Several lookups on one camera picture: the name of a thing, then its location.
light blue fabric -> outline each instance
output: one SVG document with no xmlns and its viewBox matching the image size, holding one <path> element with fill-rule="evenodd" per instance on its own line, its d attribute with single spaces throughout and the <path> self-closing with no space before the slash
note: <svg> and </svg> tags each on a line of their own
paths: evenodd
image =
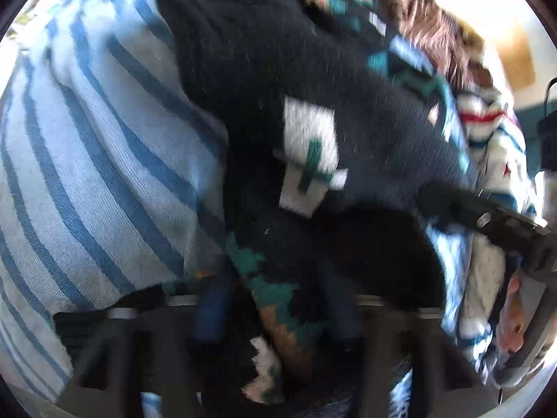
<svg viewBox="0 0 557 418">
<path fill-rule="evenodd" d="M 53 314 L 218 267 L 227 135 L 180 88 L 154 0 L 67 0 L 23 58 L 0 124 L 0 342 L 15 367 L 2 375 L 54 400 L 71 364 Z M 450 329 L 466 245 L 431 235 Z"/>
</svg>

metal screw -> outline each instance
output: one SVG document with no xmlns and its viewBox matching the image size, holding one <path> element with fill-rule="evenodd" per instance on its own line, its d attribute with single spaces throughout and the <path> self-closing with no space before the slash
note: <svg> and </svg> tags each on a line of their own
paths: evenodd
<svg viewBox="0 0 557 418">
<path fill-rule="evenodd" d="M 491 214 L 486 212 L 485 214 L 481 215 L 476 222 L 478 228 L 483 228 L 491 221 Z"/>
</svg>

brown fabric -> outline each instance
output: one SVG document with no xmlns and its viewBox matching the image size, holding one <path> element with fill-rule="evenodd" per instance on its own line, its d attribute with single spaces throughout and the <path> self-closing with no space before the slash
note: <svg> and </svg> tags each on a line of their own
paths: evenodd
<svg viewBox="0 0 557 418">
<path fill-rule="evenodd" d="M 382 3 L 398 23 L 400 34 L 428 55 L 453 88 L 461 90 L 474 83 L 470 55 L 458 22 L 435 0 L 382 0 Z"/>
</svg>

white wall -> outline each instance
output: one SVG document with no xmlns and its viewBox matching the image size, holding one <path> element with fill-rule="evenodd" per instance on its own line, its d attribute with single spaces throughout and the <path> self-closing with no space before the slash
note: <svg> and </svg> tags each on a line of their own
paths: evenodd
<svg viewBox="0 0 557 418">
<path fill-rule="evenodd" d="M 514 93 L 515 108 L 541 103 L 545 87 L 557 76 L 557 49 L 525 0 L 437 0 L 466 20 L 489 41 L 501 41 L 518 23 L 525 31 L 534 64 L 535 83 Z"/>
</svg>

pile of clothes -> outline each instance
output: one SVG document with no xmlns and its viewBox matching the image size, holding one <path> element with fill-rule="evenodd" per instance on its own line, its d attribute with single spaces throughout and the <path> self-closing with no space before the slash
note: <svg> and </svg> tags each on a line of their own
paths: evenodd
<svg viewBox="0 0 557 418">
<path fill-rule="evenodd" d="M 428 226 L 417 195 L 439 180 L 534 215 L 510 93 L 494 88 L 481 39 L 434 0 L 157 4 L 183 90 L 228 131 L 225 247 L 249 291 L 236 302 L 250 313 L 232 311 L 235 333 L 206 370 L 204 406 L 344 416 L 361 352 L 328 343 L 323 268 L 395 307 L 445 309 L 454 333 L 469 244 Z M 478 370 L 505 263 L 473 237 L 455 337 Z M 409 381 L 400 355 L 393 385 Z M 404 413 L 393 394 L 392 416 Z"/>
</svg>

